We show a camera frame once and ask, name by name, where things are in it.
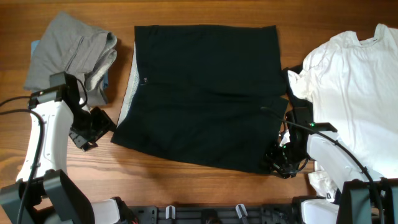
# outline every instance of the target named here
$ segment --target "folded black garment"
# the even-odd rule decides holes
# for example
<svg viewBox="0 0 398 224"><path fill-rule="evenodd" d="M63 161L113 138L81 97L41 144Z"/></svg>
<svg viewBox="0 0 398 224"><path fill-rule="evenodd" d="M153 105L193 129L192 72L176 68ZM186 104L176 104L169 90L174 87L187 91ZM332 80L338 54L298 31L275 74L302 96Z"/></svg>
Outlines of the folded black garment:
<svg viewBox="0 0 398 224"><path fill-rule="evenodd" d="M287 100L275 26L136 27L140 84L112 142L150 155L266 174Z"/></svg>

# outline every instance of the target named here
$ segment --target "white t-shirt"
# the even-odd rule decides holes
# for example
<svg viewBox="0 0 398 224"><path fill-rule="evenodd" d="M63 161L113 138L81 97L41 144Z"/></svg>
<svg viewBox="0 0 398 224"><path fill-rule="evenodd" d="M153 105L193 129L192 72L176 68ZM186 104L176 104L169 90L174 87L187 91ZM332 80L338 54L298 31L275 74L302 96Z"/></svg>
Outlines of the white t-shirt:
<svg viewBox="0 0 398 224"><path fill-rule="evenodd" d="M289 71L289 82L364 166L398 177L398 29L379 24L364 41L338 34L305 58L300 74Z"/></svg>

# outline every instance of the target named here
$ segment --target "clothing pile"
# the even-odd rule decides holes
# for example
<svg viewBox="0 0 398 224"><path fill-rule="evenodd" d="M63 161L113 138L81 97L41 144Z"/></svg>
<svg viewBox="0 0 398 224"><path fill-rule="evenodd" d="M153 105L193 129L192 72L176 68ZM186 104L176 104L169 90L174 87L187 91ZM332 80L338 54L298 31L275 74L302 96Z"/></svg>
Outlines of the clothing pile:
<svg viewBox="0 0 398 224"><path fill-rule="evenodd" d="M34 50L24 89L49 88L50 75L67 72L84 83L88 105L107 104L104 89L108 86L108 69L116 59L116 42L111 32L60 12L40 41L32 43Z"/></svg>
<svg viewBox="0 0 398 224"><path fill-rule="evenodd" d="M181 162L268 174L288 101L276 27L136 27L112 142Z"/></svg>
<svg viewBox="0 0 398 224"><path fill-rule="evenodd" d="M338 34L288 74L293 94L313 103L314 122L331 123L364 166L398 177L398 29L379 24L363 41ZM333 195L328 178L324 170L310 174L316 189Z"/></svg>

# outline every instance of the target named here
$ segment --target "wood grain surface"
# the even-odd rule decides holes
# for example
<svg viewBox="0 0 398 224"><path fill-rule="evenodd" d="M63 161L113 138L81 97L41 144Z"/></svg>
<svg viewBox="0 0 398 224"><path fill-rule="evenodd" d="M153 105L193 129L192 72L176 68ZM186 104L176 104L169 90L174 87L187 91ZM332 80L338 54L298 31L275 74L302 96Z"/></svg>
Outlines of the wood grain surface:
<svg viewBox="0 0 398 224"><path fill-rule="evenodd" d="M291 67L340 32L354 30L360 39L367 39L378 23L398 27L397 8L398 1L367 0L0 4L0 101L29 94L22 86L29 67L30 43L41 38L59 11L111 30L118 37L118 58L109 71L110 87L106 90L111 103L103 107L116 123L131 68L134 26L277 25L282 66ZM26 101L20 100L1 111L25 107ZM0 117L0 187L15 182L29 135L29 115ZM68 175L91 201L120 196L128 205L260 205L289 203L294 196L315 193L307 180L312 164L296 178L283 180L166 161L112 144L111 136L102 137L99 147L89 152L68 143ZM1 209L0 223L10 223Z"/></svg>

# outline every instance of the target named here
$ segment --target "gray fabric pile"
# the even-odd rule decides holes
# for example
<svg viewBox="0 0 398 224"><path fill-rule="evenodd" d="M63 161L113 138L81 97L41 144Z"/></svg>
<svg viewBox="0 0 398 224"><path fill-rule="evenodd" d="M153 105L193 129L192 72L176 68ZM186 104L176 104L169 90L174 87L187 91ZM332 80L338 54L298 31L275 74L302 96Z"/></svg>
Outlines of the gray fabric pile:
<svg viewBox="0 0 398 224"><path fill-rule="evenodd" d="M113 33L60 12L47 27L32 55L24 89L49 88L50 75L67 72L84 83L88 105L107 104L103 80L116 59L116 42Z"/></svg>

